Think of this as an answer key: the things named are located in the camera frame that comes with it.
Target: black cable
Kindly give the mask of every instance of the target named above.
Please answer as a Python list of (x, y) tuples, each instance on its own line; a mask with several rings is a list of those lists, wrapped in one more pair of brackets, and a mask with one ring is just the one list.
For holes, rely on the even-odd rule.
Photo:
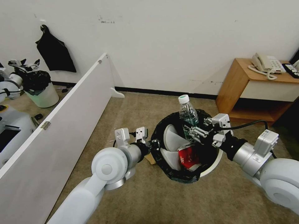
[(18, 91), (9, 91), (10, 93), (11, 92), (22, 92), (23, 90), (18, 90)]
[(133, 137), (136, 137), (136, 132), (129, 132), (130, 135), (132, 135)]
[(236, 126), (236, 127), (230, 127), (230, 128), (220, 128), (219, 127), (219, 128), (217, 128), (217, 130), (235, 130), (235, 129), (240, 129), (240, 128), (244, 128), (244, 127), (253, 125), (253, 124), (258, 123), (258, 122), (263, 122), (265, 124), (265, 129), (268, 129), (268, 123), (267, 123), (267, 121), (265, 121), (265, 120), (257, 120), (257, 121), (253, 121), (251, 123), (243, 124), (243, 125)]
[(277, 159), (276, 155), (274, 154), (273, 150), (270, 150), (274, 159)]
[(18, 90), (18, 91), (9, 91), (9, 92), (22, 92), (23, 90)]

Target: black garbage bag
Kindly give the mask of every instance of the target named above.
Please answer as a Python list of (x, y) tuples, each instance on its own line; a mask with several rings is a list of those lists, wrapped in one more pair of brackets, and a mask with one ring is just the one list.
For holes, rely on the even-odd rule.
[[(201, 123), (201, 121), (204, 120), (204, 118), (211, 117), (209, 114), (207, 114), (203, 110), (196, 110), (196, 111), (197, 111), (198, 118), (199, 118), (199, 124)], [(163, 134), (164, 134), (165, 128), (169, 124), (172, 124), (175, 127), (178, 135), (180, 135), (183, 138), (185, 137), (184, 131), (182, 128), (182, 122), (180, 120), (179, 112), (172, 113), (172, 114), (168, 115), (166, 118), (164, 118), (157, 124), (157, 126), (154, 130), (154, 133), (152, 134), (152, 137), (151, 137), (151, 140), (158, 139), (160, 142), (161, 148), (164, 148), (164, 149), (165, 149), (165, 145), (164, 145), (164, 141), (163, 141)], [(205, 145), (202, 145), (202, 144), (196, 142), (194, 148), (196, 150), (198, 150), (198, 155), (199, 155), (199, 160), (200, 160), (201, 166), (198, 167), (193, 172), (187, 170), (184, 167), (182, 167), (182, 169), (180, 171), (172, 169), (168, 165), (168, 163), (164, 160), (160, 150), (154, 149), (151, 151), (151, 153), (152, 153), (152, 156), (155, 159), (156, 163), (159, 165), (159, 167), (163, 170), (163, 172), (171, 180), (175, 180), (177, 182), (184, 183), (184, 184), (190, 184), (190, 183), (193, 183), (193, 182), (196, 182), (199, 180), (200, 174), (203, 171), (207, 170), (214, 163), (214, 161), (216, 160), (217, 155), (218, 155), (217, 149), (212, 146), (212, 139), (211, 139), (210, 144), (205, 144)]]
[(46, 71), (18, 73), (23, 79), (24, 91), (31, 95), (39, 95), (51, 83), (50, 74)]
[(46, 25), (41, 25), (40, 29), (43, 35), (36, 42), (36, 47), (45, 60), (49, 70), (77, 72), (64, 42), (53, 36)]

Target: white telephone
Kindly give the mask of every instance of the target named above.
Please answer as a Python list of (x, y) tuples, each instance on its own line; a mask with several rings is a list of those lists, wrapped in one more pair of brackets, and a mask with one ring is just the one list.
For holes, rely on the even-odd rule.
[(254, 66), (249, 65), (248, 68), (254, 72), (265, 75), (268, 80), (277, 79), (276, 76), (270, 74), (280, 74), (286, 72), (280, 61), (277, 60), (274, 56), (267, 56), (261, 53), (256, 53), (252, 56), (252, 63), (254, 64)]

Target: white bottle cap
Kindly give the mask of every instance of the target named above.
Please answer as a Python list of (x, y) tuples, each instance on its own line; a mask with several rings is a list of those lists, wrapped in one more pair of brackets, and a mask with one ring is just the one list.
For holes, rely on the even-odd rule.
[(181, 95), (178, 97), (178, 101), (180, 102), (180, 104), (187, 103), (189, 102), (189, 96), (187, 94)]

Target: bottle label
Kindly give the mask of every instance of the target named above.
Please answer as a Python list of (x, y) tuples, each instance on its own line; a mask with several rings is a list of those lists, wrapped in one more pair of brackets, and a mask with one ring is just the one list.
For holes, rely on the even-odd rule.
[(189, 135), (190, 128), (187, 125), (183, 125), (183, 130), (184, 130), (185, 138), (189, 142), (195, 142), (195, 140)]

